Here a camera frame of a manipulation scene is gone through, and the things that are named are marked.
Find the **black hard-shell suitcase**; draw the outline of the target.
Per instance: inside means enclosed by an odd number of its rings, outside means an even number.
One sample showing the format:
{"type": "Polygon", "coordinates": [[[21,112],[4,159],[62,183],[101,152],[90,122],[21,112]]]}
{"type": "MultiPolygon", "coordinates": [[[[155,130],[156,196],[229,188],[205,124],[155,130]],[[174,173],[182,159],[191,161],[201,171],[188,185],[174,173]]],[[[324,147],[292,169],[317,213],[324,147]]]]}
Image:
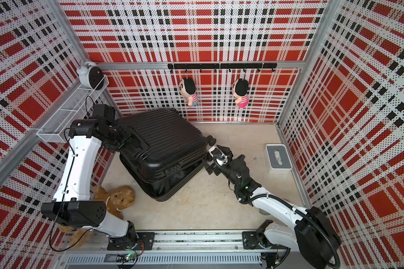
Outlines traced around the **black hard-shell suitcase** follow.
{"type": "Polygon", "coordinates": [[[120,161],[141,189],[165,202],[204,166],[207,147],[216,140],[204,136],[174,108],[159,108],[116,122],[127,136],[120,161]]]}

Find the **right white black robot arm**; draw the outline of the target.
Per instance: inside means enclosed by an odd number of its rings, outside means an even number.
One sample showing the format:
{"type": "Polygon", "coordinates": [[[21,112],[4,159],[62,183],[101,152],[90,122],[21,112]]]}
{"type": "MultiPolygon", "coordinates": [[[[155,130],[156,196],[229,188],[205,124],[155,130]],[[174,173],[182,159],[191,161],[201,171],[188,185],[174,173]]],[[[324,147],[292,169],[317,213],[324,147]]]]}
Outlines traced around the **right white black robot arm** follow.
{"type": "Polygon", "coordinates": [[[315,269],[341,267],[337,252],[341,240],[322,210],[300,207],[270,193],[251,178],[244,155],[234,158],[228,147],[211,146],[206,159],[207,172],[225,176],[233,185],[232,190],[240,204],[256,207],[282,222],[277,225],[266,220],[258,227],[258,246],[267,249],[278,244],[290,250],[297,249],[315,269]]]}

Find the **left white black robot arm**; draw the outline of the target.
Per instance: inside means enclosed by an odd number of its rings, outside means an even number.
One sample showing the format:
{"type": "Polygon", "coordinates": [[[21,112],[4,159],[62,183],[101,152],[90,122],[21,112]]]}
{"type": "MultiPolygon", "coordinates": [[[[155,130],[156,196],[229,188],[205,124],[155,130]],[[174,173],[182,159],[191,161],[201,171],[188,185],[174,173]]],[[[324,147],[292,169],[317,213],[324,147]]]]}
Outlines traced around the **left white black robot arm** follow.
{"type": "Polygon", "coordinates": [[[52,201],[41,206],[42,215],[52,219],[54,226],[72,227],[80,233],[72,239],[73,247],[90,230],[105,234],[117,249],[132,249],[139,241],[133,223],[124,220],[121,213],[132,206],[134,190],[129,186],[109,192],[101,186],[90,188],[99,149],[115,152],[131,141],[130,132],[111,124],[104,118],[72,122],[67,140],[70,152],[62,180],[52,201]]]}

